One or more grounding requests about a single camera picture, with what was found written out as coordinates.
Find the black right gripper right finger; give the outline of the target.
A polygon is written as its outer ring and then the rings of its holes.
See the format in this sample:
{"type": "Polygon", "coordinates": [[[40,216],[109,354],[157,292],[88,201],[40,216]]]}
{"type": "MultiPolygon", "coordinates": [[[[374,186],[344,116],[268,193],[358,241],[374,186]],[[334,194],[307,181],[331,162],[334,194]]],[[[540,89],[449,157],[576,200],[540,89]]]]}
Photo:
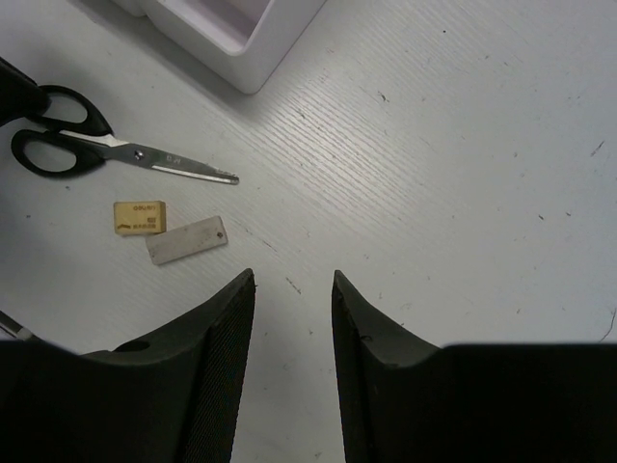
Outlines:
{"type": "Polygon", "coordinates": [[[334,276],[332,326],[349,462],[612,462],[616,348],[438,347],[334,276]]]}

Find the grey white eraser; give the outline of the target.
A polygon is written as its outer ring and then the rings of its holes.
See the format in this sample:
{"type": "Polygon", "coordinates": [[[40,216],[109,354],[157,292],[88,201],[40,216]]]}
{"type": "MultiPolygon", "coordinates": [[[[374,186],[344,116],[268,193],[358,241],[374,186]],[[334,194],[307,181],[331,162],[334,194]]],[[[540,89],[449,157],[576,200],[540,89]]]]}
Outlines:
{"type": "Polygon", "coordinates": [[[154,265],[167,264],[227,244],[228,234],[220,216],[146,238],[148,254],[154,265]]]}

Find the black handled scissors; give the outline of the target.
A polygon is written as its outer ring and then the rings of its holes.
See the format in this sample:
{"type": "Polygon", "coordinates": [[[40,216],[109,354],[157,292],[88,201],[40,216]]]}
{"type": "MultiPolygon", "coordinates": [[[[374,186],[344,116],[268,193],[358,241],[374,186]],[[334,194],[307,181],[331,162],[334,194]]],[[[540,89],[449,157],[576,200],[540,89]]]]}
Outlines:
{"type": "Polygon", "coordinates": [[[40,86],[46,96],[61,95],[79,103],[86,110],[80,123],[46,117],[42,110],[27,119],[44,127],[44,132],[23,129],[15,133],[11,142],[14,158],[30,172],[49,178],[80,177],[93,172],[108,160],[181,177],[237,185],[239,177],[206,163],[165,150],[118,139],[102,113],[86,97],[73,89],[58,85],[40,86]],[[32,143],[47,144],[70,152],[74,164],[62,171],[50,171],[37,166],[26,154],[32,143]]]}

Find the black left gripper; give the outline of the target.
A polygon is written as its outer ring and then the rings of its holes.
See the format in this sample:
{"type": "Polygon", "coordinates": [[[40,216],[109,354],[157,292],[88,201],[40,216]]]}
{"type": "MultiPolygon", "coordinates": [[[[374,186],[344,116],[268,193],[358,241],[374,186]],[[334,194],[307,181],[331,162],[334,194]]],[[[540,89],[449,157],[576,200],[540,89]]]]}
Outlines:
{"type": "Polygon", "coordinates": [[[32,78],[0,59],[0,124],[39,114],[46,109],[46,93],[32,78]]]}

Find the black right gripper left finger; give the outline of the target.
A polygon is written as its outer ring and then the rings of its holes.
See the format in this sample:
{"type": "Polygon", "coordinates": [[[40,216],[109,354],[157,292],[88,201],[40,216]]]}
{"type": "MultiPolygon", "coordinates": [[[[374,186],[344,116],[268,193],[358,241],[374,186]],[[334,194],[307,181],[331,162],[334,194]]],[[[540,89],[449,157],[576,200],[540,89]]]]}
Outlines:
{"type": "Polygon", "coordinates": [[[114,350],[1,341],[5,462],[228,462],[255,313],[245,270],[114,350]]]}

